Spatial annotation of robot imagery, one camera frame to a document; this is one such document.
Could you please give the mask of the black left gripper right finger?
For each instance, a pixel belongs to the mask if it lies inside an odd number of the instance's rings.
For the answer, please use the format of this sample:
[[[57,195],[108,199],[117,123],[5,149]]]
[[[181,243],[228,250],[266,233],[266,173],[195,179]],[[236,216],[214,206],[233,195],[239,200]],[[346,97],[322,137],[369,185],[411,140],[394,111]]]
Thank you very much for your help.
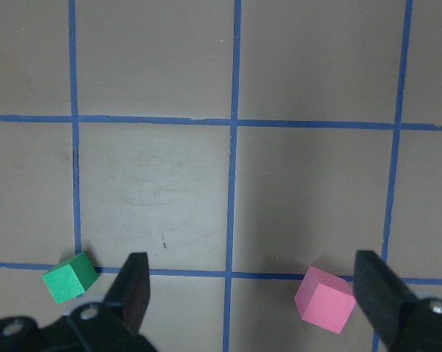
[[[418,304],[418,297],[372,250],[358,250],[353,294],[379,338],[391,347]]]

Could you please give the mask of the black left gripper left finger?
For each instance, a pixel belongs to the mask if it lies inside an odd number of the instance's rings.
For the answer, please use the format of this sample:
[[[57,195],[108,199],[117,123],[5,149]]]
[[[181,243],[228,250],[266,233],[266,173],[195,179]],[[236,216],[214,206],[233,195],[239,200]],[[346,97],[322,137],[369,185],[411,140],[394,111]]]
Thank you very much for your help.
[[[149,263],[146,252],[134,252],[128,256],[103,303],[133,333],[139,333],[149,305]]]

